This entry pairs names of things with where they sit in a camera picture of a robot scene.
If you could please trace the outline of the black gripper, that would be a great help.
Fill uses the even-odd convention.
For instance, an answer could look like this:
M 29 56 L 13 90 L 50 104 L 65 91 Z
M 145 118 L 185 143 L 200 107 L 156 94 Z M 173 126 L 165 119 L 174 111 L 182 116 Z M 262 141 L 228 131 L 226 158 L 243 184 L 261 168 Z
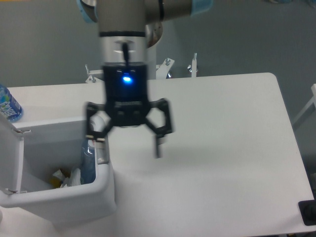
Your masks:
M 161 98 L 149 102 L 147 65 L 140 62 L 103 65 L 106 103 L 86 104 L 86 139 L 105 143 L 113 127 L 145 124 L 154 133 L 155 158 L 162 157 L 161 145 L 174 132 L 169 101 Z M 99 112 L 109 117 L 107 122 Z

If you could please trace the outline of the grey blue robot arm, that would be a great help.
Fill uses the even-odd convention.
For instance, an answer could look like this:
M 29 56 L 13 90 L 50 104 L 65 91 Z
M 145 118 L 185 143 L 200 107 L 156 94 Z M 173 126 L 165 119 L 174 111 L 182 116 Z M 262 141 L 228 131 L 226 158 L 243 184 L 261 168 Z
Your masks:
M 146 125 L 155 135 L 156 157 L 162 139 L 173 132 L 169 101 L 148 96 L 146 26 L 208 11 L 210 0 L 79 0 L 83 18 L 98 24 L 105 103 L 86 104 L 86 121 L 104 112 L 101 131 L 86 124 L 86 137 L 104 142 L 114 127 Z

